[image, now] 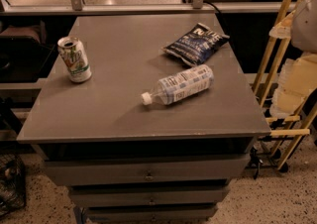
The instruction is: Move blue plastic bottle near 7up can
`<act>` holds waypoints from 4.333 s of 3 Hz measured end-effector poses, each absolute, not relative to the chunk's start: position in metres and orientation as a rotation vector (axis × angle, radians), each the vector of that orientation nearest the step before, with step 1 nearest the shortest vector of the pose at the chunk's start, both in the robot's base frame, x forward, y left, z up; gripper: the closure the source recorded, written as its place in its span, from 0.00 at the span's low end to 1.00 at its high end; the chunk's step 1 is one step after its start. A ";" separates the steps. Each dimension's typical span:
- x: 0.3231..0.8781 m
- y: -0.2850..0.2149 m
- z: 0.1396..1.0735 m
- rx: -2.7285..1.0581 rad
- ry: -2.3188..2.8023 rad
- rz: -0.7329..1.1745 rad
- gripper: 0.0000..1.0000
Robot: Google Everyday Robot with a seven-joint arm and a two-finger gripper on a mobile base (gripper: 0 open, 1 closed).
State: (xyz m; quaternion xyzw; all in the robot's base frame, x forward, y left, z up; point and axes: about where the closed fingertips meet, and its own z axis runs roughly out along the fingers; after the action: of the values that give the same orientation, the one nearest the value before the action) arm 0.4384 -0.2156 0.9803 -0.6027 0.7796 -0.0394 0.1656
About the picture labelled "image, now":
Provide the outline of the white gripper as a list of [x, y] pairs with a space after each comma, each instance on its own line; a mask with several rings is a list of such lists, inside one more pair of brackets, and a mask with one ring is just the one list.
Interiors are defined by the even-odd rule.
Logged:
[[304, 53], [288, 58], [281, 68], [269, 114], [278, 119], [292, 115], [317, 88], [317, 55]]

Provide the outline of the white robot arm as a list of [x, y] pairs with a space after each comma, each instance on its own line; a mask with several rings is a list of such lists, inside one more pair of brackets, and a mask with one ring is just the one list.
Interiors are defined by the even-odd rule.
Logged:
[[278, 119], [292, 115], [317, 88], [317, 0], [303, 0], [273, 27], [269, 35], [290, 38], [302, 51], [300, 58], [288, 58], [281, 68], [269, 114]]

